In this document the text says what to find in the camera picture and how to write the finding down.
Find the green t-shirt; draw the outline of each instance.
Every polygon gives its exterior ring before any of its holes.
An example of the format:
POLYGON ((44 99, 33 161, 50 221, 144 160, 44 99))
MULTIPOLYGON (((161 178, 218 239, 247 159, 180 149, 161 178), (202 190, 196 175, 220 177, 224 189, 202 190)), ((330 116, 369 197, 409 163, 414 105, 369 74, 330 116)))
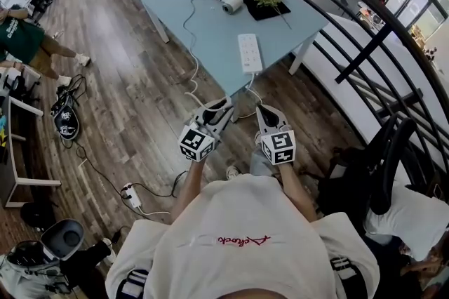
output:
POLYGON ((0 60, 5 51, 26 65, 31 62, 43 40, 44 31, 24 20, 8 17, 0 25, 0 60))

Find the light blue table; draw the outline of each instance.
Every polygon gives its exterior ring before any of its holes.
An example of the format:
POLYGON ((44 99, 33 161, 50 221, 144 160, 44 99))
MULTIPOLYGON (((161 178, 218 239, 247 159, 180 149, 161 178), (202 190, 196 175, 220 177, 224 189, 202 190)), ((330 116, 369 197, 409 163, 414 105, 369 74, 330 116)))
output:
MULTIPOLYGON (((186 47, 190 47, 191 34, 182 24, 192 13, 190 0, 141 0, 162 39, 168 37, 161 22, 186 47)), ((222 90, 236 101, 239 91, 251 80, 241 66, 237 36, 254 33, 260 47, 264 70, 278 62, 289 52, 301 46, 297 59, 290 68, 293 74, 300 66, 302 56, 313 43, 317 32, 328 21, 303 0, 283 0, 291 13, 284 15, 292 29, 281 17, 256 21, 246 6, 233 14, 226 14, 216 0, 196 0, 195 14, 187 28, 196 35, 195 56, 222 90)))

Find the khaki shorts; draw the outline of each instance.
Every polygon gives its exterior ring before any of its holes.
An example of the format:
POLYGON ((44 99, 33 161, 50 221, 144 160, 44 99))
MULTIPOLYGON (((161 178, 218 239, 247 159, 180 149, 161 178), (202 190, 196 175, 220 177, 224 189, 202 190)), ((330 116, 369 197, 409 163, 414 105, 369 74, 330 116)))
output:
POLYGON ((45 34, 41 46, 38 48, 36 55, 28 65, 46 76, 49 72, 52 72, 52 54, 60 53, 60 51, 61 45, 55 39, 45 34))

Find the black tray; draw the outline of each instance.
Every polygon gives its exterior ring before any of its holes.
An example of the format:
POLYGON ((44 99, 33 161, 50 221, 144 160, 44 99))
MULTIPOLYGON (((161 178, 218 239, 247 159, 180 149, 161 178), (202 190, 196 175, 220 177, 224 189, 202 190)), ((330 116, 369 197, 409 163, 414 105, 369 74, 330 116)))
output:
MULTIPOLYGON (((249 13, 254 17, 256 21, 266 20, 267 18, 276 17, 279 15, 277 11, 271 6, 259 6, 257 7, 257 2, 254 0, 243 0, 246 7, 248 7, 249 13)), ((283 3, 278 4, 279 12, 282 14, 290 13, 290 9, 283 3)))

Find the metal railing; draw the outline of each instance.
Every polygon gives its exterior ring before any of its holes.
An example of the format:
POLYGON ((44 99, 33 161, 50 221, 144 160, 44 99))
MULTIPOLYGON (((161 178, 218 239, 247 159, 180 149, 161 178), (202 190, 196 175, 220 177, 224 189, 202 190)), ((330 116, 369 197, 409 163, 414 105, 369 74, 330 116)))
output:
POLYGON ((409 148, 414 153, 423 151, 419 153, 416 157, 425 158, 424 162, 421 160, 418 164, 421 164, 420 171, 423 174, 424 183, 430 182, 436 170, 435 161, 429 151, 428 144, 430 143, 434 146, 440 153, 443 160, 443 168, 441 170, 449 173, 449 163, 448 163, 448 153, 449 144, 446 142, 449 139, 449 135, 443 130, 443 128, 436 124, 434 118, 423 100, 422 92, 413 83, 409 74, 403 68, 398 59, 393 55, 393 53, 387 48, 383 43, 385 38, 393 32, 398 39, 402 42, 403 46, 411 54, 411 57, 418 64, 420 70, 422 71, 425 79, 429 82, 432 91, 434 92, 438 102, 445 115, 445 120, 449 122, 449 98, 448 95, 442 87, 435 71, 429 64, 426 56, 424 55, 422 49, 416 44, 415 40, 408 33, 406 28, 398 21, 397 18, 378 0, 360 0, 364 2, 375 14, 377 14, 383 21, 384 26, 378 32, 374 33, 371 28, 367 27, 364 21, 362 21, 355 13, 351 11, 345 4, 340 0, 330 0, 336 6, 341 8, 356 24, 359 25, 360 29, 368 34, 371 38, 370 42, 366 46, 362 46, 341 24, 329 13, 323 10, 312 0, 303 0, 308 3, 311 8, 319 12, 324 18, 326 18, 330 24, 332 24, 338 31, 340 31, 349 42, 354 45, 358 50, 358 55, 353 59, 341 45, 339 45, 334 38, 327 33, 324 29, 320 31, 322 37, 330 43, 330 45, 337 50, 340 55, 348 62, 348 65, 343 67, 338 63, 328 51, 323 47, 322 43, 317 40, 314 42, 315 47, 324 55, 324 57, 332 64, 340 73, 340 75, 335 79, 338 84, 342 81, 347 81, 351 87, 360 96, 362 101, 365 103, 367 108, 373 113, 373 116, 377 119, 379 124, 383 124, 387 116, 392 115, 394 112, 400 112, 401 118, 411 117, 414 118, 418 124, 418 129, 416 131, 417 138, 422 147, 409 143, 409 148), (404 98, 399 94, 398 89, 393 84, 392 80, 389 78, 389 74, 384 73, 382 68, 373 60, 371 57, 372 52, 380 48, 384 54, 388 57, 394 67, 397 69, 398 73, 401 75, 402 79, 406 82, 410 88, 410 97, 404 98), (361 69, 360 64, 363 61, 368 61, 368 63, 373 67, 377 75, 383 80, 386 88, 375 83, 368 75, 361 69), (373 104, 380 107, 380 109, 375 109, 373 104), (442 141, 441 136, 445 137, 445 142, 442 141))

